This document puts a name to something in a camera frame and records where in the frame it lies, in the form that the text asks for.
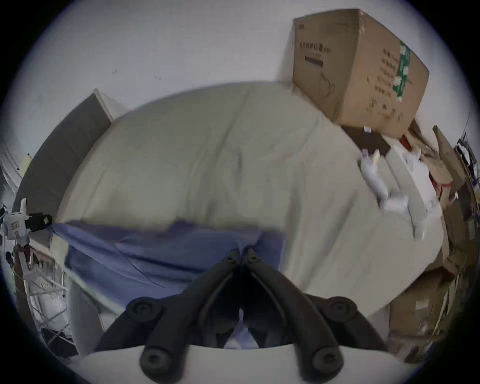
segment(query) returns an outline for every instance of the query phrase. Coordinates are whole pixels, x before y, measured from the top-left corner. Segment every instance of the bed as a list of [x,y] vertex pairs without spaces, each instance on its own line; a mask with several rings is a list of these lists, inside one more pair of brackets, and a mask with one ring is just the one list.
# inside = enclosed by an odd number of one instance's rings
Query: bed
[[[290,86],[195,90],[114,121],[73,176],[56,220],[164,230],[180,218],[281,230],[281,271],[292,282],[312,295],[349,297],[369,316],[435,259],[443,229],[438,219],[415,240],[409,217],[379,209],[359,158],[345,132]],[[379,172],[398,190],[383,158]],[[67,251],[53,236],[50,254],[62,267]]]

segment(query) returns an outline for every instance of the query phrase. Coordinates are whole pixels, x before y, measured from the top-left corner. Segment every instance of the blue blanket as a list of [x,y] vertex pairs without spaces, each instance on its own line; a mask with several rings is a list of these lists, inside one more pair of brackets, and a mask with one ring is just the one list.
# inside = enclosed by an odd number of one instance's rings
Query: blue blanket
[[65,266],[88,286],[126,307],[133,299],[160,299],[182,292],[232,249],[253,248],[278,269],[285,237],[259,229],[219,230],[177,221],[165,232],[89,225],[53,224],[68,242]]

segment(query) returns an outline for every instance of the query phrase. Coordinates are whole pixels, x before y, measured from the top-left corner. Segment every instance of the mattress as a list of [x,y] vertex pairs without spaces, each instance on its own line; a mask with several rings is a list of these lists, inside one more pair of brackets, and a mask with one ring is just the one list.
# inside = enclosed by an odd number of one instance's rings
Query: mattress
[[[360,155],[339,126],[287,86],[195,90],[115,121],[80,165],[57,221],[165,230],[184,219],[280,230],[287,237],[280,268],[297,287],[351,298],[369,316],[435,259],[443,229],[438,219],[415,240],[408,216],[381,211]],[[379,172],[398,190],[383,158]],[[61,266],[67,250],[52,238]]]

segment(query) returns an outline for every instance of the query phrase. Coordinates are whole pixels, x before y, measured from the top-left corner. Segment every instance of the green label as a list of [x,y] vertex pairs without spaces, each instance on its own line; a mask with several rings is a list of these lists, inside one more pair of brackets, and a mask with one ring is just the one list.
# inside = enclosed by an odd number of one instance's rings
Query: green label
[[394,79],[393,90],[396,92],[396,99],[402,102],[402,95],[407,83],[408,67],[410,66],[410,48],[403,41],[400,41],[400,60],[398,60],[398,71]]

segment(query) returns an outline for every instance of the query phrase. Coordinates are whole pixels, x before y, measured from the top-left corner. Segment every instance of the cardboard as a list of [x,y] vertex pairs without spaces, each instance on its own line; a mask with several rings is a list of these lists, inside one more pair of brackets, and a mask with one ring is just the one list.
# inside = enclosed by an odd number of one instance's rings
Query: cardboard
[[440,196],[438,197],[438,201],[440,203],[440,207],[442,207],[442,211],[447,209],[450,205],[450,192],[452,187],[440,187]]
[[437,258],[427,266],[425,271],[432,271],[437,268],[443,268],[446,272],[450,273],[452,276],[458,275],[459,269],[458,266],[449,259],[450,254],[450,245],[448,243],[448,233],[445,224],[445,219],[441,217],[442,228],[444,229],[444,241],[442,247],[440,248]]
[[430,336],[439,324],[450,281],[436,269],[421,275],[390,303],[390,330],[402,336]]
[[450,255],[448,255],[448,259],[459,269],[468,264],[468,255],[460,250],[454,250]]
[[417,124],[417,122],[415,121],[415,119],[413,119],[412,123],[410,124],[410,127],[408,129],[409,131],[415,133],[415,135],[420,138],[420,140],[422,140],[425,144],[427,144],[431,149],[436,149],[438,148],[438,144],[435,142],[433,143],[431,140],[427,139],[423,134],[422,134],[422,131],[419,127],[419,125]]
[[295,20],[293,82],[335,123],[400,138],[428,77],[419,58],[363,11]]
[[435,125],[433,127],[433,132],[437,137],[438,141],[438,154],[440,158],[445,163],[445,166],[452,177],[452,190],[451,193],[457,192],[465,181],[467,180],[467,174],[461,164],[461,160],[456,155],[454,149],[449,144],[448,140],[445,138],[443,133]]
[[444,211],[447,235],[452,245],[461,251],[466,251],[468,240],[468,226],[463,220],[460,202],[454,201]]

